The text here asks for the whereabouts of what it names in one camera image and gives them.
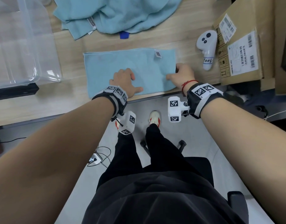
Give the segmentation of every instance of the red string bracelet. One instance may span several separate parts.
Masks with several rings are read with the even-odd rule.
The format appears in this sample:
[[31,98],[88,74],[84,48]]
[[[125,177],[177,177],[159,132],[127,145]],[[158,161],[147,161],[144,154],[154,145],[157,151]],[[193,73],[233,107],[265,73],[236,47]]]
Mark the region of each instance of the red string bracelet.
[[188,84],[188,83],[190,83],[190,82],[198,82],[197,80],[190,80],[190,81],[187,81],[187,82],[185,82],[185,83],[183,83],[181,86],[182,86],[182,94],[183,94],[183,96],[185,97],[185,95],[184,95],[184,92],[183,92],[183,89],[184,89],[184,87]]

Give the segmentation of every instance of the person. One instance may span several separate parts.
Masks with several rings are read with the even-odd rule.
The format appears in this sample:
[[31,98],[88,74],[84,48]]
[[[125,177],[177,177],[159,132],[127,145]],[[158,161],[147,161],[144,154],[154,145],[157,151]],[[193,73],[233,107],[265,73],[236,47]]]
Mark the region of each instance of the person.
[[[175,86],[194,80],[189,65],[167,75]],[[130,69],[110,80],[128,97]],[[196,82],[184,87],[185,94]],[[0,158],[0,224],[54,223],[103,136],[114,105],[98,97],[53,120]],[[260,204],[286,223],[286,132],[223,98],[201,119]],[[160,133],[157,112],[146,131],[153,172],[144,173],[132,135],[118,135],[114,158],[101,176],[83,223],[242,223],[226,200]],[[169,158],[175,157],[175,165]]]

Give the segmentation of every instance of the hand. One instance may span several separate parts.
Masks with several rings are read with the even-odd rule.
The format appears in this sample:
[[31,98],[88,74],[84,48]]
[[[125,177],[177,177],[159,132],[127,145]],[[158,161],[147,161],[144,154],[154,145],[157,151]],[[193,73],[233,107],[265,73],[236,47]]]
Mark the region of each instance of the hand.
[[132,80],[135,80],[135,75],[127,68],[126,70],[120,69],[114,74],[114,80],[110,79],[109,83],[113,86],[120,86],[127,94],[128,98],[134,96],[135,93],[140,93],[143,91],[143,87],[134,87],[132,85]]
[[[176,64],[176,68],[178,69],[178,73],[167,74],[166,79],[171,80],[173,84],[177,86],[179,89],[182,89],[182,85],[185,82],[190,80],[195,80],[194,71],[188,64],[178,63]],[[197,82],[190,82],[186,84],[186,86],[183,89],[184,94],[187,95],[186,92],[190,89],[191,86],[193,86],[196,83]]]

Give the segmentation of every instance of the light blue towel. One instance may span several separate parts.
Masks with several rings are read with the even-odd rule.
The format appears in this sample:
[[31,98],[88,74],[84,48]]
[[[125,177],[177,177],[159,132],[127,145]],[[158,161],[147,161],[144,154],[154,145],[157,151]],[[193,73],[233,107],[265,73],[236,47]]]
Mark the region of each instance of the light blue towel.
[[106,88],[115,72],[126,68],[130,68],[135,74],[133,86],[144,88],[139,94],[175,88],[171,81],[166,80],[166,74],[175,73],[175,50],[160,50],[160,55],[162,58],[157,57],[155,49],[151,48],[84,53],[89,97],[94,97],[97,92]]
[[94,18],[97,30],[114,34],[120,31],[137,33],[166,20],[181,0],[55,0],[54,15],[74,39],[92,31],[86,20]]

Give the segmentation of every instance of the forearm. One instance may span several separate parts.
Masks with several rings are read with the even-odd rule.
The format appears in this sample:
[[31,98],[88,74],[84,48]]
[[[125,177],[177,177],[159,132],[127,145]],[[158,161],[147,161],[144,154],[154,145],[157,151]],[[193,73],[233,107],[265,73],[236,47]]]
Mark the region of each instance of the forearm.
[[[109,99],[94,99],[55,119],[3,155],[0,192],[7,194],[0,193],[0,223],[53,223],[113,113]],[[9,210],[18,214],[5,220]]]
[[286,132],[218,98],[201,112],[204,125],[261,204],[286,221]]

